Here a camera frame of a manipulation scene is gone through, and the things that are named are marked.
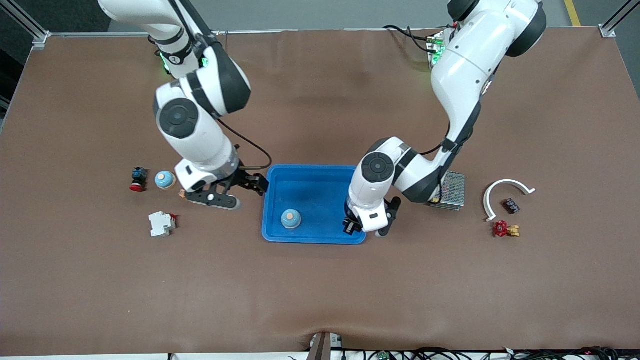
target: blue tray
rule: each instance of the blue tray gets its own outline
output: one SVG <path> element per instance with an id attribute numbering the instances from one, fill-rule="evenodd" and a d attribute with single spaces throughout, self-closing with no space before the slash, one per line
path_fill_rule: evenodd
<path id="1" fill-rule="evenodd" d="M 264 196 L 262 236 L 278 243 L 358 245 L 367 236 L 342 232 L 344 201 L 355 167 L 328 165 L 275 165 L 269 170 L 269 191 Z M 285 210 L 300 212 L 302 223 L 286 229 L 280 222 Z"/>

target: brown tabletop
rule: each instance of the brown tabletop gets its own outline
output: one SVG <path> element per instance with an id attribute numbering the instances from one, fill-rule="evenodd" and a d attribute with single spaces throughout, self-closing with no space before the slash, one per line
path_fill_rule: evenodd
<path id="1" fill-rule="evenodd" d="M 379 138 L 432 148 L 447 117 L 426 56 L 387 32 L 233 35 L 250 78 L 225 118 L 276 163 L 356 164 Z M 330 331 L 349 347 L 640 347 L 640 102 L 613 39 L 549 29 L 506 58 L 452 170 L 460 211 L 405 202 L 359 246 L 269 243 L 262 198 L 238 212 L 178 189 L 129 191 L 180 160 L 152 114 L 170 78 L 145 38 L 51 38 L 25 68 L 0 136 L 0 355 L 264 352 Z M 264 161 L 240 142 L 248 165 Z M 482 206 L 508 186 L 518 239 Z M 168 238 L 148 215 L 179 215 Z"/>

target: white curved handle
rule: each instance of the white curved handle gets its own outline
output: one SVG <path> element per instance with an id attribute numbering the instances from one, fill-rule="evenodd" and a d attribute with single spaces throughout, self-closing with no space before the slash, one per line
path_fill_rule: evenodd
<path id="1" fill-rule="evenodd" d="M 489 188 L 484 192 L 484 212 L 486 213 L 486 216 L 489 217 L 488 219 L 486 219 L 487 222 L 495 219 L 495 213 L 493 212 L 493 209 L 491 208 L 490 197 L 491 197 L 491 191 L 493 190 L 493 188 L 495 188 L 496 186 L 498 186 L 500 184 L 513 185 L 513 186 L 517 187 L 518 189 L 520 189 L 525 195 L 536 191 L 536 189 L 529 189 L 528 187 L 526 187 L 520 181 L 509 180 L 509 179 L 503 179 L 503 180 L 496 181 L 491 186 L 489 186 Z"/>

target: blue ball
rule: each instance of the blue ball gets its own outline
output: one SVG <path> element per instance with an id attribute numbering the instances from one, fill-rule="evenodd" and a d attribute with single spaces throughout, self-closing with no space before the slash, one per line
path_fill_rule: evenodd
<path id="1" fill-rule="evenodd" d="M 156 185 L 160 189 L 169 189 L 175 184 L 175 176 L 169 171 L 160 171 L 156 175 Z"/>
<path id="2" fill-rule="evenodd" d="M 282 213 L 280 221 L 282 222 L 282 225 L 287 229 L 295 229 L 300 226 L 302 217 L 297 210 L 289 209 Z"/>

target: yellow tape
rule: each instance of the yellow tape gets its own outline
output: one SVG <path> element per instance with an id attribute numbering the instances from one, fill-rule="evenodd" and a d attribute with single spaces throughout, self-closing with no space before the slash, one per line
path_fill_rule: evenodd
<path id="1" fill-rule="evenodd" d="M 575 11 L 573 0 L 564 0 L 564 5 L 566 6 L 566 11 L 569 13 L 569 19 L 571 19 L 571 25 L 582 26 L 580 25 L 580 19 L 578 19 L 578 13 Z"/>

